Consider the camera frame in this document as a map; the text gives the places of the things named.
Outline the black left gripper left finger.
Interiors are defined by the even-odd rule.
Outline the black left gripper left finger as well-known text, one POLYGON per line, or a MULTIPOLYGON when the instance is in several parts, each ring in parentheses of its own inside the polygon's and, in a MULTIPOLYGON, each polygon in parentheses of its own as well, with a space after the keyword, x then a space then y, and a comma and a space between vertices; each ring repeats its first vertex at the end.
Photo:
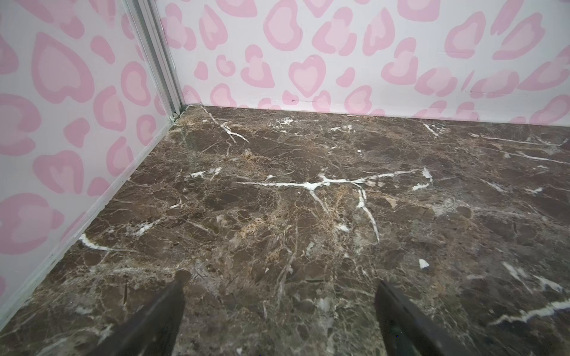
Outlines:
POLYGON ((172 355, 184 308, 183 285, 173 281, 89 355, 172 355))

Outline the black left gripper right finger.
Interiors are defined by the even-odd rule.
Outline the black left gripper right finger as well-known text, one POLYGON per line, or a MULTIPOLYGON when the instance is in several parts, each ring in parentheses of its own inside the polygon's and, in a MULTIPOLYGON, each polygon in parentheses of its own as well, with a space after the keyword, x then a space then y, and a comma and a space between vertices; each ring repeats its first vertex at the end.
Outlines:
POLYGON ((471 354, 387 281, 381 281, 376 290, 375 311, 389 355, 471 354))

